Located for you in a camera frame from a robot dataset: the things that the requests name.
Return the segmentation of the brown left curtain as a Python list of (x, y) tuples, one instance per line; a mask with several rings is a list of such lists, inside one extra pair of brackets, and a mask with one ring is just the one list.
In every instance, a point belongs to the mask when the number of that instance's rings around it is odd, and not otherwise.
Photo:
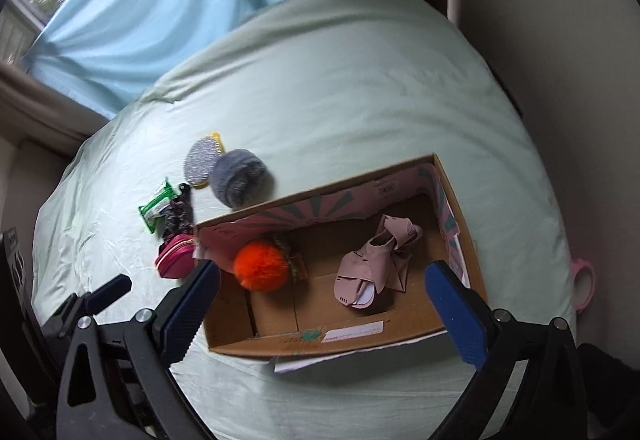
[(42, 84), (16, 66), (1, 63), (1, 136), (14, 144), (31, 140), (73, 156), (107, 124), (91, 109)]

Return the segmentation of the pink fabric shoe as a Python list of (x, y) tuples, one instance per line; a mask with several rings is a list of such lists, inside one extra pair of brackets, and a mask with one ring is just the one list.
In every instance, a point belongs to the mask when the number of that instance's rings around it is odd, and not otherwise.
[(422, 237), (422, 227), (410, 219), (382, 215), (374, 236), (342, 258), (333, 285), (335, 299), (363, 310), (386, 289), (405, 293), (412, 249)]

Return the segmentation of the light blue window cloth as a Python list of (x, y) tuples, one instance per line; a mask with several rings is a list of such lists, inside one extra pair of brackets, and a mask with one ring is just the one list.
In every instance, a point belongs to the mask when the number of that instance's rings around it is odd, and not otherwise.
[(279, 1), (65, 0), (22, 65), (111, 119), (165, 72)]

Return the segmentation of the pale green bed sheet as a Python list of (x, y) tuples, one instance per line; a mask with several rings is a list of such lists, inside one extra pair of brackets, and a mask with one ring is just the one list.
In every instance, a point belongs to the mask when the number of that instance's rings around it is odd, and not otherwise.
[[(117, 274), (130, 319), (171, 287), (138, 209), (179, 183), (186, 153), (218, 132), (268, 167), (269, 198), (436, 155), (488, 299), (526, 322), (574, 319), (568, 246), (544, 165), (482, 56), (422, 0), (287, 0), (158, 80), (81, 145), (39, 210), (32, 308)], [(221, 439), (425, 439), (473, 370), (445, 336), (278, 375), (195, 338), (175, 379)]]

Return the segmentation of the round silver yellow scrubber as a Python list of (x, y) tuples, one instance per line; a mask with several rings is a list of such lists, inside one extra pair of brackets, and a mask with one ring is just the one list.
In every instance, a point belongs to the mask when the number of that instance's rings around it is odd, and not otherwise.
[(183, 175), (186, 183), (194, 189), (206, 186), (217, 161), (225, 152), (218, 132), (209, 133), (206, 137), (198, 139), (183, 161)]

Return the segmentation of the orange fluffy plush fruit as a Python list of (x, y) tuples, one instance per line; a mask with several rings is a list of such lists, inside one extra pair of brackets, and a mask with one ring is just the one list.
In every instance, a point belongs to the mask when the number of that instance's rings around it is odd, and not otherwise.
[(271, 293), (286, 283), (306, 281), (302, 255), (283, 235), (270, 235), (245, 244), (235, 255), (232, 272), (240, 285), (257, 293)]

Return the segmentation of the pink cardboard box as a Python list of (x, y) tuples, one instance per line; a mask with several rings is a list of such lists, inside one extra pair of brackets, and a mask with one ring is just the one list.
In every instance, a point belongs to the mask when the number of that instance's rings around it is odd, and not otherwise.
[[(338, 267), (375, 235), (384, 215), (423, 231), (406, 288), (384, 288), (367, 309), (345, 307), (334, 297)], [(257, 293), (242, 287), (233, 261), (244, 245), (268, 237), (290, 246), (294, 267), (282, 287)], [(222, 272), (203, 326), (209, 350), (226, 356), (326, 356), (439, 333), (444, 325), (425, 285), (425, 269), (437, 260), (466, 287), (486, 293), (468, 226), (435, 155), (202, 222), (198, 256)]]

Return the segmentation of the magenta zip pouch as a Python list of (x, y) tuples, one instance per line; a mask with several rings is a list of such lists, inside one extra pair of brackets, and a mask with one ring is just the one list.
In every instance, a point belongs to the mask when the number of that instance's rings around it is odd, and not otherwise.
[(157, 273), (162, 278), (187, 277), (195, 267), (195, 239), (190, 234), (178, 234), (160, 246), (155, 260)]

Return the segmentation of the green wipes packet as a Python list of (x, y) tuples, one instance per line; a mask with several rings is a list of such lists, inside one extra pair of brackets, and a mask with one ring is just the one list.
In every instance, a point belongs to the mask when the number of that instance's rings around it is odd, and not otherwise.
[(170, 203), (178, 197), (178, 192), (170, 184), (168, 179), (157, 189), (153, 198), (146, 204), (138, 207), (138, 212), (146, 228), (151, 234), (157, 229), (157, 222), (165, 216)]

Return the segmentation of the grey rolled sock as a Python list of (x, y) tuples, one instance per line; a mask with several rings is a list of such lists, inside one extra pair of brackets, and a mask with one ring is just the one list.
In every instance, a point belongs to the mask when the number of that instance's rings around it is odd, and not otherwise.
[(222, 154), (209, 174), (216, 198), (231, 209), (247, 206), (262, 188), (267, 167), (248, 149)]

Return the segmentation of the black patterned scrunchie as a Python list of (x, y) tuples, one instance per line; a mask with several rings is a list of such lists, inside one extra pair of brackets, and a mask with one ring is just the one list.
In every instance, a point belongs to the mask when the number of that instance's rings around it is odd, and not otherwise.
[(192, 235), (194, 211), (191, 198), (192, 187), (186, 183), (179, 184), (179, 195), (172, 199), (165, 212), (165, 223), (162, 240), (168, 244), (178, 235)]

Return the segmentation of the pink tape roll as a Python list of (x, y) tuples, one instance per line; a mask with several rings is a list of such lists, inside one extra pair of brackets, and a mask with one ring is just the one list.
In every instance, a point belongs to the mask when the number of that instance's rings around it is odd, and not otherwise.
[(596, 272), (593, 265), (584, 259), (570, 260), (570, 274), (573, 280), (572, 302), (578, 313), (588, 308), (596, 291)]

